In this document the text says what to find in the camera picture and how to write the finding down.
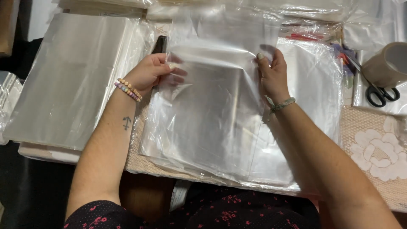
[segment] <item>black handle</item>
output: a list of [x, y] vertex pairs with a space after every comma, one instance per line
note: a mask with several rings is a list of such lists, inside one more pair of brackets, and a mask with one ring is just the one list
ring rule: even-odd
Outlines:
[[379, 88], [382, 92], [383, 92], [383, 97], [385, 97], [386, 99], [388, 99], [389, 101], [397, 101], [400, 99], [400, 92], [398, 91], [397, 88], [392, 88], [392, 90], [394, 91], [394, 98], [391, 97], [391, 95], [389, 95], [389, 93], [387, 93], [386, 89], [384, 88]]
[[[372, 100], [372, 94], [376, 95], [376, 97], [380, 100], [381, 105], [375, 103]], [[383, 95], [373, 86], [369, 86], [366, 90], [366, 98], [368, 99], [369, 103], [372, 104], [374, 107], [381, 108], [386, 105], [386, 100], [384, 99]]]

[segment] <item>woman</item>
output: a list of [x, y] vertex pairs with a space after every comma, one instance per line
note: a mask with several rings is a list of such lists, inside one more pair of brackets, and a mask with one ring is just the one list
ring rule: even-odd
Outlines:
[[[145, 57], [125, 78], [141, 96], [162, 75], [174, 70], [166, 54]], [[276, 49], [274, 60], [257, 55], [264, 93], [280, 104], [290, 98], [287, 64]], [[275, 112], [298, 156], [308, 166], [336, 228], [401, 229], [385, 201], [364, 173], [296, 103]], [[116, 89], [89, 139], [72, 180], [64, 228], [319, 228], [303, 199], [218, 187], [188, 201], [150, 226], [120, 206], [119, 183], [126, 162], [136, 102]]]

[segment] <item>forearm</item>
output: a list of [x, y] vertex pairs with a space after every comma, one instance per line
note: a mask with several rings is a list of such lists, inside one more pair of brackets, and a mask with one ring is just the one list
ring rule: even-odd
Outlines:
[[[296, 103], [277, 111], [276, 117], [298, 156], [310, 169], [337, 225], [363, 228], [367, 226], [366, 220], [360, 219], [368, 217], [384, 219], [383, 228], [391, 222], [397, 226], [397, 221], [392, 221], [391, 211], [365, 174]], [[382, 228], [375, 220], [370, 221], [375, 227]]]
[[115, 89], [75, 170], [67, 216], [94, 200], [120, 204], [118, 190], [129, 149], [136, 102]]

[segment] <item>black floral dress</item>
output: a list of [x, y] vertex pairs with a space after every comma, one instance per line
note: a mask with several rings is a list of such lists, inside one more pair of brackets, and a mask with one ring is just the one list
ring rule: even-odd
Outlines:
[[319, 216], [307, 199], [218, 187], [187, 200], [185, 205], [148, 224], [125, 208], [98, 200], [76, 210], [64, 229], [160, 228], [320, 228]]

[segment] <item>scissors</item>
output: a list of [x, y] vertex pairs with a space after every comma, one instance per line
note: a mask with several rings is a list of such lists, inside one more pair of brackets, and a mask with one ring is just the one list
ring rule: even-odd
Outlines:
[[[349, 59], [349, 61], [355, 66], [355, 68], [360, 72], [360, 74], [363, 75], [362, 66], [360, 65], [360, 63], [353, 57], [349, 56], [348, 54], [345, 53], [345, 55]], [[369, 83], [369, 87], [366, 90], [366, 98], [368, 99], [369, 103], [372, 104], [374, 107], [377, 108], [384, 107], [387, 104], [385, 99], [388, 99], [389, 101], [392, 102], [400, 99], [400, 92], [398, 91], [397, 88], [392, 88], [394, 92], [394, 97], [391, 97], [391, 95], [387, 93], [386, 89], [377, 87], [376, 85], [372, 84], [368, 79], [366, 79], [366, 81]], [[377, 104], [372, 100], [372, 94], [376, 95], [376, 97], [380, 100], [381, 104]]]

